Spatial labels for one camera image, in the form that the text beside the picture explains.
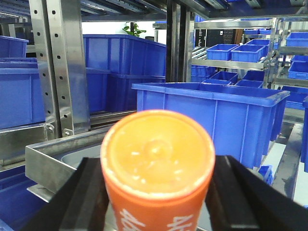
blue plastic crate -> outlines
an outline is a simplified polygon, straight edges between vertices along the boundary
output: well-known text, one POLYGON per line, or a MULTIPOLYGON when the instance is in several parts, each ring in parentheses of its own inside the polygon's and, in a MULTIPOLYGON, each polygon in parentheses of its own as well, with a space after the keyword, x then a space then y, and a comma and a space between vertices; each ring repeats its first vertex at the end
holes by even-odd
POLYGON ((263 180, 268 184, 273 184, 273 173, 272 173, 272 165, 262 165, 259 173, 263 176, 263 180))
POLYGON ((84 35, 86 67, 125 75, 164 76, 166 46, 131 35, 84 35))
POLYGON ((308 97, 303 101, 305 108, 304 126, 303 126, 303 140, 301 149, 301 162, 305 163, 304 171, 308 173, 308 97))
POLYGON ((0 57, 25 57, 28 42, 21 38, 0 36, 0 57))
POLYGON ((0 68, 0 129, 45 121, 37 69, 0 68))
POLYGON ((236 86, 242 86, 242 87, 252 87, 252 88, 262 88, 263 82, 262 81, 252 81, 252 80, 241 80, 236 86))
POLYGON ((211 60, 230 60, 231 51, 238 47, 236 44, 217 44, 206 50, 207 59, 211 60))
POLYGON ((253 80, 253 81, 263 81, 264 80, 264 71, 247 71, 243 79, 253 80))
POLYGON ((37 63, 37 58, 0 58, 0 61, 37 63))
POLYGON ((308 33, 294 32, 286 38, 287 46, 290 47, 308 47, 308 33))
POLYGON ((265 46, 265 49, 263 51, 263 56, 266 57, 269 52, 269 43, 270 41, 267 39, 253 39, 250 40, 246 45, 259 45, 259 46, 265 46))
POLYGON ((192 76, 208 76, 216 72, 213 66, 192 65, 192 76))
POLYGON ((244 34, 246 34, 246 35, 258 35, 259 29, 245 29, 244 34))
POLYGON ((197 23, 199 23, 199 22, 204 22, 205 21, 205 19, 204 18, 202 18, 202 17, 200 17, 200 16, 198 16, 198 15, 196 15, 196 17, 195 17, 195 20, 194 20, 195 22, 197 22, 197 23))
POLYGON ((234 72, 226 72, 226 71, 219 71, 214 74, 211 78, 212 79, 220 79, 220 80, 227 80, 232 82, 233 84, 237 83, 237 77, 239 74, 234 72))
POLYGON ((27 190, 36 183, 25 176, 24 170, 21 166, 0 173, 0 230, 20 230, 46 204, 27 190))
POLYGON ((223 85, 232 85, 233 83, 227 80, 214 79, 209 78, 203 81, 203 83, 211 83, 211 84, 223 84, 223 85))
POLYGON ((293 62, 306 63, 306 62, 308 62, 308 56, 305 56, 305 55, 294 55, 293 58, 291 59, 291 63, 293 63, 293 62))
POLYGON ((107 81, 110 71, 87 68, 90 113, 104 111, 107 100, 107 81))
POLYGON ((37 68, 38 63, 34 62, 13 62, 0 61, 0 68, 37 68))
POLYGON ((193 83, 201 83, 209 78, 211 78, 212 74, 208 75, 208 76, 193 76, 192 75, 192 79, 191 82, 193 83))
POLYGON ((302 62, 293 62, 289 69, 289 78, 308 79, 308 65, 302 62))
POLYGON ((164 76, 135 76, 111 74, 107 83, 106 111, 120 112, 136 110, 137 91, 131 88, 133 83, 163 83, 164 76))
POLYGON ((297 88, 297 87, 289 87, 283 86, 282 90, 290 91, 290 96, 287 98, 287 103, 285 107, 304 110, 303 101, 308 96, 307 88, 297 88))
POLYGON ((205 83, 133 84, 137 111, 166 109, 190 116, 212 137, 217 155, 259 167, 268 152, 277 104, 288 91, 205 83))
POLYGON ((261 35, 270 35, 271 34, 271 29, 264 29, 264 28, 262 28, 262 29, 259 30, 259 33, 261 35))
POLYGON ((263 57, 266 46, 242 45, 231 51, 232 61, 257 63, 263 57))

orange cylinder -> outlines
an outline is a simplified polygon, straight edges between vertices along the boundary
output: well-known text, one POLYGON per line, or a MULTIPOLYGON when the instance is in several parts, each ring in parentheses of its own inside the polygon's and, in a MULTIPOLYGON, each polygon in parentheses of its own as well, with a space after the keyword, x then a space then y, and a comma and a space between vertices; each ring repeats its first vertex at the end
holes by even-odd
POLYGON ((165 110, 127 116, 106 134, 101 163, 118 231, 196 229, 215 163, 197 122, 165 110))

